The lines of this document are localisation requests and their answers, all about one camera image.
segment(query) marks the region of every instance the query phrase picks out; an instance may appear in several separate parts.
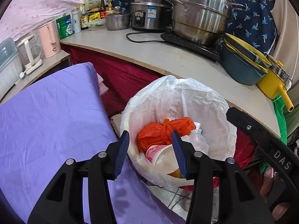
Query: white thermos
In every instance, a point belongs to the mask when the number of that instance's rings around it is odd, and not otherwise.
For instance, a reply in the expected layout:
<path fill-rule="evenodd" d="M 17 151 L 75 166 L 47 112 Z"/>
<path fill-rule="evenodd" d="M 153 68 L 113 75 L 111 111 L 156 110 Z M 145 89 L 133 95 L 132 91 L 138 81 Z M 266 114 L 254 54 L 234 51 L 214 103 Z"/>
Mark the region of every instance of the white thermos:
<path fill-rule="evenodd" d="M 81 25 L 80 25 L 80 16 L 78 9 L 73 10 L 72 12 L 73 16 L 73 23 L 74 23 L 74 33 L 80 33 L 81 32 Z"/>

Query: pink electric kettle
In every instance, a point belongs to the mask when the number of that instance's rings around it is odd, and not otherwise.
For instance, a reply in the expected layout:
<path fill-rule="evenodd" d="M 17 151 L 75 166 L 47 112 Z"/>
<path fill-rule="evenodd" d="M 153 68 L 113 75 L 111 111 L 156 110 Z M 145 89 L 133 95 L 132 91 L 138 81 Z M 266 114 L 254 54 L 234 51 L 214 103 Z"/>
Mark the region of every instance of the pink electric kettle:
<path fill-rule="evenodd" d="M 38 32 L 45 58 L 49 58 L 61 50 L 54 22 L 48 22 L 41 26 Z"/>

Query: countertop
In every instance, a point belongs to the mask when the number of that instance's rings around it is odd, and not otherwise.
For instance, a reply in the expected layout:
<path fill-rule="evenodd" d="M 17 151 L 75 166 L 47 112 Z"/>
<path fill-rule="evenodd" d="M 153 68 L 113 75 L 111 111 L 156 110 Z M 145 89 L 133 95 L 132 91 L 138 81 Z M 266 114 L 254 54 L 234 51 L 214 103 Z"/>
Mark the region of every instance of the countertop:
<path fill-rule="evenodd" d="M 58 65 L 62 60 L 69 57 L 70 54 L 66 53 L 65 51 L 61 50 L 56 55 L 43 59 L 42 65 L 34 70 L 29 75 L 26 75 L 23 79 L 21 79 L 15 86 L 13 86 L 10 91 L 4 96 L 4 98 L 0 101 L 0 105 L 4 104 L 7 100 L 9 100 L 11 97 L 16 95 L 18 92 L 23 90 L 24 88 L 28 87 L 32 83 L 34 83 L 35 80 L 37 80 L 40 76 L 42 76 L 44 73 L 46 73 L 48 70 L 53 68 L 54 66 Z"/>
<path fill-rule="evenodd" d="M 214 89 L 228 102 L 256 119 L 280 138 L 279 127 L 270 99 L 257 86 L 236 82 L 219 63 L 212 62 L 196 53 L 173 45 L 150 42 L 134 43 L 126 34 L 131 28 L 119 31 L 82 31 L 61 43 L 91 49 L 141 65 L 163 75 L 177 78 L 193 78 Z M 133 40 L 162 40 L 160 33 L 131 35 Z"/>

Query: black electric stove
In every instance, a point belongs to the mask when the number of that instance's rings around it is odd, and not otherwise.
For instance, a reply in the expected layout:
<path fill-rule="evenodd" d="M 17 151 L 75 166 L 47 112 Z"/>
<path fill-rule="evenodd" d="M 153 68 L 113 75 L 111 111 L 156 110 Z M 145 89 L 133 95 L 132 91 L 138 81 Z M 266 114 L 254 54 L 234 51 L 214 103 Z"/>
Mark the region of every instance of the black electric stove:
<path fill-rule="evenodd" d="M 166 31 L 161 34 L 161 38 L 168 43 L 179 45 L 188 50 L 194 51 L 200 55 L 203 55 L 212 61 L 220 62 L 221 59 L 221 46 L 217 45 L 216 47 L 206 47 L 204 45 L 200 45 L 186 39 L 183 39 L 179 36 L 176 36 L 172 30 Z"/>

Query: purple tablecloth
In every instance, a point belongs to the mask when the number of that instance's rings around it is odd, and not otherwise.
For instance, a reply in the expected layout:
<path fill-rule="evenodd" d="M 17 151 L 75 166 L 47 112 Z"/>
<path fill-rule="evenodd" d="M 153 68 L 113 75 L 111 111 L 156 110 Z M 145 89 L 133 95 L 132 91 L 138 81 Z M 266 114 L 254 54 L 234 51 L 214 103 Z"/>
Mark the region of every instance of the purple tablecloth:
<path fill-rule="evenodd" d="M 0 106 L 0 189 L 27 223 L 66 159 L 89 159 L 116 140 L 93 65 L 58 71 Z M 85 183 L 84 220 L 90 223 Z M 185 223 L 140 182 L 128 158 L 117 180 L 109 181 L 109 189 L 118 224 Z"/>

